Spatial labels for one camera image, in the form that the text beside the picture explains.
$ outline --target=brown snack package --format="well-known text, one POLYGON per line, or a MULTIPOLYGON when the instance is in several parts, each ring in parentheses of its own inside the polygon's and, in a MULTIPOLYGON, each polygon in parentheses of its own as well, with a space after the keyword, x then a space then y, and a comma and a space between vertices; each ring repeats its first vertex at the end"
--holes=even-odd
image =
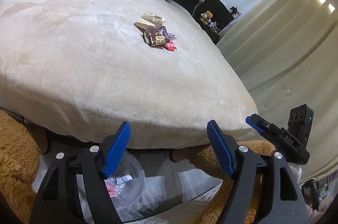
POLYGON ((144 32, 144 41, 153 47, 170 42, 165 26, 148 28, 144 32))

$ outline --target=beige curtain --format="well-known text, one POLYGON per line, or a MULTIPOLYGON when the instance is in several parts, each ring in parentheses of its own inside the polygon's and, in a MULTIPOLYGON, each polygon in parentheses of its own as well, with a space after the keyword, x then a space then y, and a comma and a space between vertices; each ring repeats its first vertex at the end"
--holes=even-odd
POLYGON ((338 168, 337 21, 320 0, 260 0, 217 44, 263 118, 287 128, 291 108, 313 108, 302 181, 338 168))

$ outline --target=beige blanket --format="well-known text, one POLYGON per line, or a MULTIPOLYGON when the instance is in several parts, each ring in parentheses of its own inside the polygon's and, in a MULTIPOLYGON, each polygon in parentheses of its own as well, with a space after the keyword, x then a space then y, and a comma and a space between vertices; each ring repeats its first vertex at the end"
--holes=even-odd
POLYGON ((122 121, 130 148, 208 142, 207 122, 245 134, 256 106, 190 14, 164 0, 0 0, 0 96, 58 134, 100 142, 122 121), (166 19, 174 52, 144 43, 143 13, 166 19))

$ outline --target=silver bolt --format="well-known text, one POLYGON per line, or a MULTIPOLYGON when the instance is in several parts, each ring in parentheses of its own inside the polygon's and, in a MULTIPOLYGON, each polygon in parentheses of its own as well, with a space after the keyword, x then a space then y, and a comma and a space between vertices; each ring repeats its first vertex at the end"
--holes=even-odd
POLYGON ((96 153, 99 149, 100 149, 99 146, 91 146, 89 150, 90 150, 92 153, 96 153))
POLYGON ((56 155, 56 158, 57 158, 57 159, 62 159, 64 156, 65 156, 64 153, 58 153, 58 154, 56 155))
POLYGON ((242 153, 246 153, 249 149, 247 146, 239 146, 239 150, 242 152, 242 153))
POLYGON ((281 153, 279 153, 279 152, 276 152, 276 153, 275 153, 275 158, 282 159, 282 158, 283 158, 283 156, 282 156, 282 154, 281 154, 281 153))

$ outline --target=gray floor tile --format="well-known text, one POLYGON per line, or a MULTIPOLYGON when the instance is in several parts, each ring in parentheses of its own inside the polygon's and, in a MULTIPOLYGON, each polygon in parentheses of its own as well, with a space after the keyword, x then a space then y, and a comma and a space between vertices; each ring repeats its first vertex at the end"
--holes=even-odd
POLYGON ((219 185, 220 179, 196 169, 188 160, 171 162, 180 202, 186 202, 219 185))

